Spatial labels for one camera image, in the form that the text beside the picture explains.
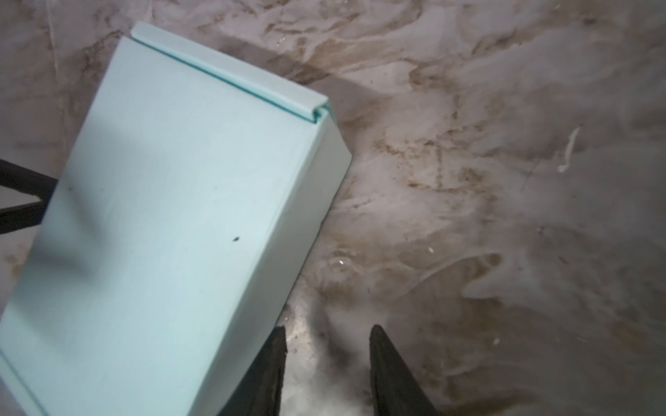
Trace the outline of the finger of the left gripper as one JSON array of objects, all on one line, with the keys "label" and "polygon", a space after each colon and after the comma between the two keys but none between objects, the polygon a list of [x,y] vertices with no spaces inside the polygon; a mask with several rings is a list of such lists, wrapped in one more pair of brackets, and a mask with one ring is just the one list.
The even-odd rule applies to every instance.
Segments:
[{"label": "finger of the left gripper", "polygon": [[40,225],[58,180],[1,160],[1,187],[38,197],[37,202],[1,209],[1,233]]}]

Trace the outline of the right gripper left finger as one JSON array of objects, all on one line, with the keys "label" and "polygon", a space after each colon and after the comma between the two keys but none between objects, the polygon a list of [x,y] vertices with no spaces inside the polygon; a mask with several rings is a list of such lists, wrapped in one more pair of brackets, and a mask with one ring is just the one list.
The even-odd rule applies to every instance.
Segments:
[{"label": "right gripper left finger", "polygon": [[285,328],[275,327],[218,416],[279,416],[287,354]]}]

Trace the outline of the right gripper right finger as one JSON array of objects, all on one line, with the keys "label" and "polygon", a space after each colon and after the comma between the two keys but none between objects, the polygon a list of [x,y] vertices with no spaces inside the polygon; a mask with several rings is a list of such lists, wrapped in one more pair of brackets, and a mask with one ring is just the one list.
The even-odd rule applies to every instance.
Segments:
[{"label": "right gripper right finger", "polygon": [[369,337],[370,384],[374,415],[438,415],[382,326]]}]

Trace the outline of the mint paper box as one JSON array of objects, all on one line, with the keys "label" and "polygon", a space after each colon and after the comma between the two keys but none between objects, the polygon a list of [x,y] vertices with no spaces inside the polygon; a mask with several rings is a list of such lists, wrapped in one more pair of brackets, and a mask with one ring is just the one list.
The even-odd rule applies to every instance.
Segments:
[{"label": "mint paper box", "polygon": [[135,24],[3,310],[3,383],[28,415],[218,415],[350,161],[325,95]]}]

